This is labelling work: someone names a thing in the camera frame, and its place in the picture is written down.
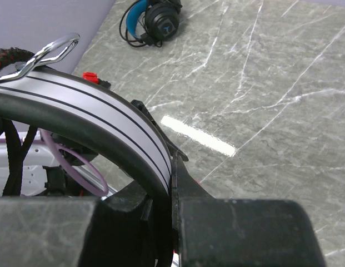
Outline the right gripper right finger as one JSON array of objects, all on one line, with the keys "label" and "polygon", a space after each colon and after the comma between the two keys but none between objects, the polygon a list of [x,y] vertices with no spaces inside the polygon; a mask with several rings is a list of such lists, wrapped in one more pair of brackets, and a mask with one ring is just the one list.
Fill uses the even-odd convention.
[{"label": "right gripper right finger", "polygon": [[304,208],[286,199],[216,199],[172,158],[172,229],[181,266],[325,266]]}]

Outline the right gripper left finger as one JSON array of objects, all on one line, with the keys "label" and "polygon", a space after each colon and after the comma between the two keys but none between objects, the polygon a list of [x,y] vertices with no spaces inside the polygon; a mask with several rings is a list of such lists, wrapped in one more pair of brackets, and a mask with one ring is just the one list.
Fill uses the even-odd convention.
[{"label": "right gripper left finger", "polygon": [[136,182],[104,200],[0,197],[0,266],[153,266],[147,202]]}]

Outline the black blue headphones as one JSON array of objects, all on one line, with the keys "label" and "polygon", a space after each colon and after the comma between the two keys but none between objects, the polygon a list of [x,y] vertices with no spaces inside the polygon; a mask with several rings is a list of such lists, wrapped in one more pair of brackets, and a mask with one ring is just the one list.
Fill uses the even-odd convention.
[{"label": "black blue headphones", "polygon": [[132,47],[160,47],[176,34],[181,9],[181,1],[135,1],[121,18],[126,31],[120,35]]}]

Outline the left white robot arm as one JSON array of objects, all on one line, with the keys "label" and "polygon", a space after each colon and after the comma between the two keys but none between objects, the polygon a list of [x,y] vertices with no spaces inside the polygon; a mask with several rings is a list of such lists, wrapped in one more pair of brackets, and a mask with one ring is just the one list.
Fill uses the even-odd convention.
[{"label": "left white robot arm", "polygon": [[[101,173],[91,164],[96,152],[64,137],[54,138],[45,130],[31,127],[18,132],[10,126],[6,133],[0,118],[0,196],[36,196],[51,190],[44,168],[64,170],[92,195],[104,197],[112,190]],[[38,171],[43,174],[34,181]]]}]

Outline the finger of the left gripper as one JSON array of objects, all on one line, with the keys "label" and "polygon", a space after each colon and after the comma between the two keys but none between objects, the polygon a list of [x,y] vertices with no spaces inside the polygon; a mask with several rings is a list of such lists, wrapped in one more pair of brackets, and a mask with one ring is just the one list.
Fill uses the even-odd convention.
[{"label": "finger of the left gripper", "polygon": [[148,118],[148,120],[150,120],[150,122],[154,125],[154,127],[157,129],[157,131],[162,136],[162,139],[165,141],[171,156],[173,156],[174,154],[177,154],[182,158],[183,161],[185,161],[185,162],[189,161],[188,156],[178,146],[176,146],[168,138],[168,136],[162,131],[162,129],[160,128],[158,123],[155,121],[155,119],[152,117],[152,115],[150,114],[150,112],[148,111],[148,109],[146,108],[146,106],[144,105],[144,103],[142,101],[132,100],[131,104],[134,107],[136,107],[137,109],[139,109],[141,111],[141,113],[143,113],[145,115],[145,117]]}]

